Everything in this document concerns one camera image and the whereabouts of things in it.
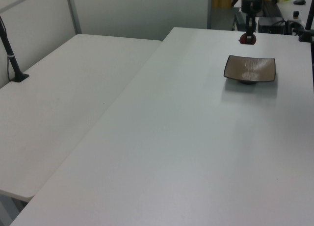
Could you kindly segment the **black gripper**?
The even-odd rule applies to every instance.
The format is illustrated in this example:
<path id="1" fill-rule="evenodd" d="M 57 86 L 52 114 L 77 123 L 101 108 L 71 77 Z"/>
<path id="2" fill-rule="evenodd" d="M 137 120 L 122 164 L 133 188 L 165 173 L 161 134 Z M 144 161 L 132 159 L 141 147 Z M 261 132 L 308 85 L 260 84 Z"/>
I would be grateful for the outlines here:
<path id="1" fill-rule="evenodd" d="M 252 41 L 256 31 L 256 14 L 262 10 L 262 0 L 241 0 L 241 11 L 246 16 L 246 41 Z"/>

